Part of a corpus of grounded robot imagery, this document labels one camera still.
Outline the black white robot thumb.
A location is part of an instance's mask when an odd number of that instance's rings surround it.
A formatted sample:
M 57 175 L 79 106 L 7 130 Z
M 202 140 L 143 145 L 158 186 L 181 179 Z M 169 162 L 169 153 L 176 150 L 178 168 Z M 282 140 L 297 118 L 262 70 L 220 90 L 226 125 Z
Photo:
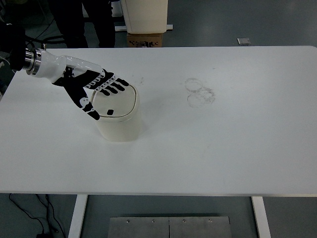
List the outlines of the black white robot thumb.
M 91 116 L 95 120 L 100 119 L 99 113 L 94 109 L 92 103 L 87 97 L 83 97 L 79 100 L 80 108 L 86 112 L 89 116 Z

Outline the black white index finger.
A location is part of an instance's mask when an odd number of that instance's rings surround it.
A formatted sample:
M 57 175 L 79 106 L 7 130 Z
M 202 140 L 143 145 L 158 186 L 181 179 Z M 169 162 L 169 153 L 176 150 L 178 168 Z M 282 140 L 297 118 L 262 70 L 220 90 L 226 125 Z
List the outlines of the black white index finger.
M 103 94 L 106 95 L 106 96 L 109 96 L 109 95 L 110 95 L 110 93 L 108 92 L 108 90 L 105 89 L 105 88 L 97 88 L 95 91 L 96 91 L 96 92 L 103 93 Z

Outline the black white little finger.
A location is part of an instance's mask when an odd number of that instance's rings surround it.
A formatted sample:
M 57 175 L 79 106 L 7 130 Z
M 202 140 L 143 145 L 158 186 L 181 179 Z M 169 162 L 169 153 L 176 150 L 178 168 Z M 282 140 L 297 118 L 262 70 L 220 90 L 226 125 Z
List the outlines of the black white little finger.
M 98 78 L 101 81 L 101 86 L 111 86 L 116 84 L 121 84 L 123 86 L 129 86 L 129 83 L 124 79 L 120 78 L 118 75 L 113 72 L 108 72 L 102 69 L 101 73 L 98 75 Z

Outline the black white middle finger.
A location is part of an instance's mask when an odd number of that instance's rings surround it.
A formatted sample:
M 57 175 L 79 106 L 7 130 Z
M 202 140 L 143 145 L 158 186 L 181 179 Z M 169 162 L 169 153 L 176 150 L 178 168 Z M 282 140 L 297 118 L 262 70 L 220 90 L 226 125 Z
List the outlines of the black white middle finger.
M 112 83 L 112 84 L 102 84 L 98 88 L 105 88 L 108 90 L 109 93 L 117 94 L 118 93 L 118 84 Z

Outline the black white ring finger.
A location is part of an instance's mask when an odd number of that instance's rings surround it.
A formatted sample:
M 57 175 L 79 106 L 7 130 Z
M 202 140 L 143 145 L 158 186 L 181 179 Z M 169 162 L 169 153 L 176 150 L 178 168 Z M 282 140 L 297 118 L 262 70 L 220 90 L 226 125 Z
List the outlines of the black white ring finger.
M 86 78 L 86 88 L 95 91 L 124 91 L 125 87 L 126 81 L 116 75 L 111 75 L 110 77 L 99 75 L 96 78 Z

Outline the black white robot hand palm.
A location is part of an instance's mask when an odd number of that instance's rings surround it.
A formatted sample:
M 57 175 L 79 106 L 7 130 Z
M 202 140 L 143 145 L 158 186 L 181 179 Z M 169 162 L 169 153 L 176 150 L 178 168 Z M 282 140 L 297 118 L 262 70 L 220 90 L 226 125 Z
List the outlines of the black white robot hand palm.
M 46 78 L 53 85 L 63 87 L 71 100 L 81 109 L 92 109 L 84 87 L 91 87 L 101 80 L 101 66 L 70 56 L 55 56 L 37 50 L 38 78 Z

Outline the robot arm with black sleeve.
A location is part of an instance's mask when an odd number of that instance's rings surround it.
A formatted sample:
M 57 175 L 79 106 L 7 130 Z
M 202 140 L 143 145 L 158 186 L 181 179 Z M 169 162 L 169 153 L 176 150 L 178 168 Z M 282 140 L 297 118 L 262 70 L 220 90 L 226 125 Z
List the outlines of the robot arm with black sleeve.
M 42 62 L 42 50 L 28 48 L 25 30 L 9 23 L 0 23 L 0 51 L 7 53 L 11 69 L 26 70 L 28 75 L 37 75 Z

